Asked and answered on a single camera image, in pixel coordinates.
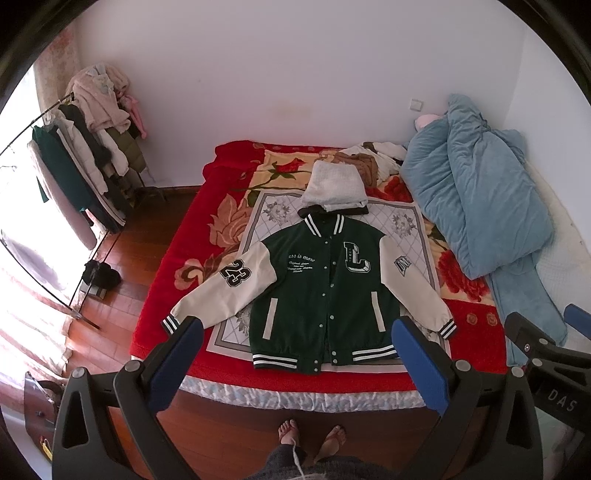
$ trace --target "wall switch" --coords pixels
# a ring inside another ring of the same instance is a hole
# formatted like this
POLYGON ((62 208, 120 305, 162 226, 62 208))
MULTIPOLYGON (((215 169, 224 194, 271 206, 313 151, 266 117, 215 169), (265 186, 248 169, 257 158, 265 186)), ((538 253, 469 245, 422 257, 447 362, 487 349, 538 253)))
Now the wall switch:
POLYGON ((411 99, 410 100, 410 109, 414 110, 415 112, 420 112, 423 110, 423 103, 421 100, 411 99))

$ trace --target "pink curtain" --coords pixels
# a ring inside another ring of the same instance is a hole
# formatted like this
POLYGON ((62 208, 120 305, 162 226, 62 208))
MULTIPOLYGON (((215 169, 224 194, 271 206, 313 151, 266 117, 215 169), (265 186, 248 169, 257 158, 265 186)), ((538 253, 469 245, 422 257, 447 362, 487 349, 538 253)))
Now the pink curtain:
POLYGON ((70 79, 80 70, 76 30, 70 24, 39 55, 33 64, 35 86, 41 111, 69 92, 66 88, 70 79))

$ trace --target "white folded towel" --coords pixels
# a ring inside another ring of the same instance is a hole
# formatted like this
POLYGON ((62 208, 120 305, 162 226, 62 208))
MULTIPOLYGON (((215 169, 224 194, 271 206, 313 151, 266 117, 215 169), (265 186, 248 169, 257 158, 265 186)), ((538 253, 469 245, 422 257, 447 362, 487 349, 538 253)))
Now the white folded towel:
POLYGON ((302 207, 320 205, 327 212, 365 207, 368 197, 357 168, 345 163, 318 160, 312 167, 308 188, 301 197, 302 207))

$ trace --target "pink pillow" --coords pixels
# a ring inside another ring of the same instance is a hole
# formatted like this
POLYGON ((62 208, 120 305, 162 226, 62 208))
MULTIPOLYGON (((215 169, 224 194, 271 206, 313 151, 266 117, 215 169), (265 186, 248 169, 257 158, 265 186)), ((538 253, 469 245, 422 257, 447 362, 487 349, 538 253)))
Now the pink pillow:
POLYGON ((439 120, 440 118, 443 118, 443 117, 441 115, 433 115, 432 113, 429 113, 427 115, 421 115, 419 118, 417 118, 414 121, 414 128, 416 128, 417 132, 418 132, 419 130, 422 130, 428 124, 433 122, 434 120, 439 120))

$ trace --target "bare foot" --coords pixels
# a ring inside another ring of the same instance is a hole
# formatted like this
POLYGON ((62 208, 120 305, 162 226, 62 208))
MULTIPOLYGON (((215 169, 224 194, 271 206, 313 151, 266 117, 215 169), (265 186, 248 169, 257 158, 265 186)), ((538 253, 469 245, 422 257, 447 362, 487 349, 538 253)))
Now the bare foot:
POLYGON ((347 435, 345 429, 341 425, 334 427, 329 434, 326 436, 324 443, 318 451, 318 455, 314 458, 314 463, 323 458, 333 456, 347 441, 347 435))
POLYGON ((280 425, 279 441, 288 445, 300 446, 300 431, 295 420, 286 420, 280 425))

